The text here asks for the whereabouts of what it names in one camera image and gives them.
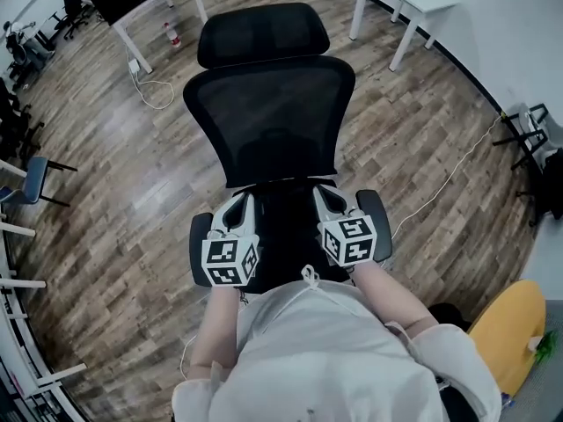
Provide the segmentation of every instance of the black mesh chair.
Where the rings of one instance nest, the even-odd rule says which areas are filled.
[[[321,56],[330,47],[307,4],[275,4],[219,14],[203,27],[198,62],[208,70],[184,89],[187,108],[211,141],[227,187],[250,186],[257,202],[260,262],[242,290],[263,293],[300,280],[307,264],[322,279],[344,281],[320,247],[312,189],[334,186],[334,151],[355,85],[344,61]],[[391,232],[375,191],[356,194],[377,230],[375,260],[391,255]],[[228,215],[236,225],[242,210]],[[201,243],[213,215],[196,215],[190,233],[194,281],[210,286]]]

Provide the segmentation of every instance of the blue chair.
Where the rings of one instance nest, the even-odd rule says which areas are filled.
[[[21,189],[12,191],[8,186],[0,189],[0,203],[14,203],[16,205],[34,205],[39,199],[69,207],[68,203],[51,199],[42,195],[43,186],[45,185],[45,177],[47,169],[57,169],[59,171],[78,171],[74,167],[49,161],[43,156],[34,156],[27,163],[27,175],[24,178],[24,184]]]

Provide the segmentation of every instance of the green object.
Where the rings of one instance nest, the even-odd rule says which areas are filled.
[[[539,341],[536,348],[536,364],[541,364],[545,360],[549,360],[555,352],[557,344],[557,334],[555,331],[548,331]]]

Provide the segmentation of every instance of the chair leg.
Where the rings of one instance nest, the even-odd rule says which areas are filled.
[[[69,165],[66,164],[56,163],[55,161],[47,161],[47,166],[53,169],[58,169],[59,171],[66,169],[68,171],[78,172],[78,169],[76,169],[75,167],[70,167]]]
[[[48,201],[50,203],[55,203],[56,205],[61,205],[62,207],[70,207],[70,205],[68,203],[65,203],[63,201],[59,201],[59,200],[55,200],[55,199],[51,199],[50,197],[45,197],[44,195],[40,195],[39,196],[40,199]]]

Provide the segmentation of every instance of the chair seat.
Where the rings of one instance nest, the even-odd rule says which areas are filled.
[[[34,156],[27,163],[27,176],[22,192],[30,203],[37,203],[47,175],[48,160],[43,156]]]

